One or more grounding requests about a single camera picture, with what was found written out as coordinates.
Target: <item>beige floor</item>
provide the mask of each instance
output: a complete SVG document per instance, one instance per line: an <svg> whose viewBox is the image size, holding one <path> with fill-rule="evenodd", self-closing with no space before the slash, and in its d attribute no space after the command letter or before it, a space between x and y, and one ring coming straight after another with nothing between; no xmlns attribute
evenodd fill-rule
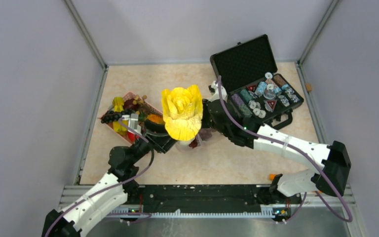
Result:
<svg viewBox="0 0 379 237"><path fill-rule="evenodd" d="M303 96L294 63L277 63L278 72ZM129 91L147 95L147 102L161 109L160 92L166 88L198 84L204 98L209 98L208 85L215 79L210 64L137 65L109 68L98 116L105 113L115 96ZM293 112L293 123L281 132L317 142L306 102ZM82 173L81 184L95 184L108 170L108 155L115 146L128 145L108 126L95 121L91 142ZM136 166L141 170L150 156ZM140 184L265 184L270 173L293 173L305 167L268 152L235 146L226 138L191 152L173 147L166 154L155 154L152 167L137 179Z"/></svg>

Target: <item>case handle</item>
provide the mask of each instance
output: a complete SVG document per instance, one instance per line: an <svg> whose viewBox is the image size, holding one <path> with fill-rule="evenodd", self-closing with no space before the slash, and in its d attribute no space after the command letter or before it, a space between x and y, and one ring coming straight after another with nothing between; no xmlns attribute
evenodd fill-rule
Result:
<svg viewBox="0 0 379 237"><path fill-rule="evenodd" d="M288 115L288 119L286 119L285 121L279 123L279 124L276 124L275 126L273 126L272 124L269 124L272 128L274 128L275 130L280 130L282 129L283 127L285 126L288 126L291 124L291 122L293 121L293 115L291 114L291 111L288 111L286 112L285 114Z"/></svg>

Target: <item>yellow rose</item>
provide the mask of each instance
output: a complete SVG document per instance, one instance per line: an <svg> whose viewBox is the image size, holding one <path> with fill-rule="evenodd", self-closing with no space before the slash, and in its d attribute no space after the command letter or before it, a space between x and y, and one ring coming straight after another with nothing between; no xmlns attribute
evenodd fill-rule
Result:
<svg viewBox="0 0 379 237"><path fill-rule="evenodd" d="M162 108L165 128L169 135L178 141L195 138L201 129L202 96L197 85L187 89L174 88L162 91Z"/></svg>

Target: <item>red triangle piece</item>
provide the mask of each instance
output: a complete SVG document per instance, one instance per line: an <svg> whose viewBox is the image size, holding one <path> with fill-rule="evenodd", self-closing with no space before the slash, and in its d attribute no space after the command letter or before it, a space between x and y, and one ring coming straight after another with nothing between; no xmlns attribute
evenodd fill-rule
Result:
<svg viewBox="0 0 379 237"><path fill-rule="evenodd" d="M255 90L256 90L256 85L250 85L250 86L248 86L247 88L248 88L248 90L250 90L251 92L255 92Z"/></svg>
<svg viewBox="0 0 379 237"><path fill-rule="evenodd" d="M271 110L274 111L275 106L277 105L276 100L265 100L265 102L271 107Z"/></svg>

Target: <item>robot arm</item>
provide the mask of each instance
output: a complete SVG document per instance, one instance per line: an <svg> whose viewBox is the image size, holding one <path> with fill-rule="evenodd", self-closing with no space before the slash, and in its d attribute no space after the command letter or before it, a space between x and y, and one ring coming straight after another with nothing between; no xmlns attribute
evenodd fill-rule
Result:
<svg viewBox="0 0 379 237"><path fill-rule="evenodd" d="M140 126L133 122L135 116L131 115L128 119L132 129L140 133ZM108 163L111 167L108 172L74 203L59 212L54 209L49 212L42 236L86 236L113 209L127 202L139 186L134 180L126 182L137 175L139 168L134 164L149 152L152 152L152 163L153 150L164 153L176 142L169 136L162 136L165 131L156 124L147 124L147 127L152 128L151 134L145 134L149 142L138 139L130 147L114 147L110 151Z"/></svg>
<svg viewBox="0 0 379 237"><path fill-rule="evenodd" d="M254 150L272 152L308 167L307 170L294 174L277 175L272 182L271 190L275 189L286 197L317 190L335 196L334 191L321 177L320 172L304 157L304 154L307 154L311 158L311 161L328 176L339 193L343 195L351 168L349 156L343 143L334 141L332 145L316 144L292 137L275 130L267 124L257 124L252 118L241 118L236 113L234 107L225 102L225 106L230 115L236 119L244 129L258 134L258 136L252 136L237 127L225 113L220 102L218 84L216 81L209 86L209 89L212 93L212 97L207 102L206 107L211 116L209 118L209 121L211 121L209 125L212 128L219 131L238 146L246 146ZM224 99L227 96L226 90L223 86L221 86L220 90ZM301 153L290 148L288 144L299 149Z"/></svg>

